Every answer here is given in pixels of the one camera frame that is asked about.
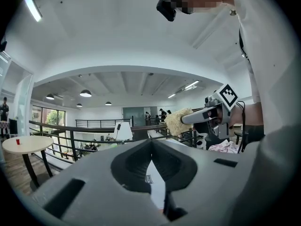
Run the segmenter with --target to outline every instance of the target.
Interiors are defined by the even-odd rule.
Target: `black railing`
[[[111,128],[115,127],[117,122],[129,122],[132,127],[133,117],[131,119],[119,119],[119,120],[75,120],[76,127],[81,128]]]
[[[97,150],[89,150],[85,149],[83,147],[78,148],[75,146],[75,142],[88,142],[88,143],[96,143],[99,144],[123,144],[128,142],[134,142],[135,141],[135,132],[141,131],[141,130],[157,130],[157,129],[165,129],[166,125],[152,125],[152,126],[139,126],[139,127],[131,127],[131,131],[133,132],[133,140],[126,140],[126,141],[90,141],[90,140],[82,140],[82,139],[75,139],[74,138],[74,132],[88,132],[88,133],[113,133],[114,127],[106,127],[106,128],[78,128],[78,127],[67,127],[67,126],[57,126],[57,125],[48,125],[40,122],[35,121],[29,121],[30,124],[36,125],[39,127],[39,130],[30,128],[32,130],[31,135],[33,136],[46,136],[46,137],[56,137],[58,140],[58,143],[53,143],[53,145],[57,145],[59,147],[59,151],[54,148],[52,145],[51,148],[47,148],[52,153],[46,152],[47,155],[55,157],[59,160],[73,163],[73,161],[68,160],[69,157],[72,158],[74,161],[77,161],[81,157],[84,156],[84,153],[94,153],[97,152]],[[55,129],[53,131],[43,131],[43,128],[51,128]],[[62,145],[60,144],[60,139],[69,140],[71,143],[71,146]],[[62,152],[62,147],[70,149],[67,152]]]

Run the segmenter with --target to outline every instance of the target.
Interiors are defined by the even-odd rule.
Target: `black slot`
[[[232,167],[232,168],[236,167],[236,165],[237,165],[237,161],[230,161],[230,160],[226,160],[226,159],[222,159],[222,158],[217,158],[214,160],[214,162],[221,164],[221,165],[228,166],[228,167]]]
[[[75,197],[79,194],[85,182],[78,179],[72,179],[58,194],[46,204],[44,209],[57,218],[69,208]]]

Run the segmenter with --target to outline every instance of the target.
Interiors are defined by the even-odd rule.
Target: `pink cloth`
[[[217,145],[212,145],[209,147],[209,151],[221,152],[221,153],[237,153],[239,146],[234,144],[234,142],[224,140],[222,143]]]

